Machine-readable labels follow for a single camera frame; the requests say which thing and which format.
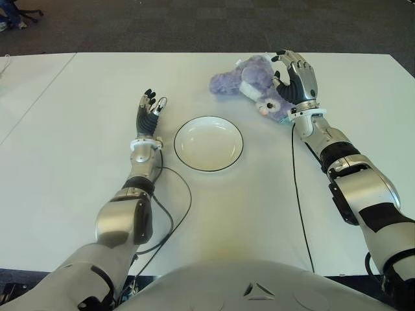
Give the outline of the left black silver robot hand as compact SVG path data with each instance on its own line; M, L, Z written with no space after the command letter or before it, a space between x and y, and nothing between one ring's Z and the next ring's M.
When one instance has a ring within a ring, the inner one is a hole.
M141 97L136 117L136 132L139 136L153 136L158 125L158 119L162 110L166 107L166 97L156 99L156 92L147 89Z

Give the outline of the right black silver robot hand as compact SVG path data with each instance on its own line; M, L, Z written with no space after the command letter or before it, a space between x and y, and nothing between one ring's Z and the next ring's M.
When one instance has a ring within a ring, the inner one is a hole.
M318 85L311 64L297 52L280 50L272 57L272 62L282 62L289 75L289 83L281 80L279 71L275 71L272 83L277 93L287 102L317 108Z

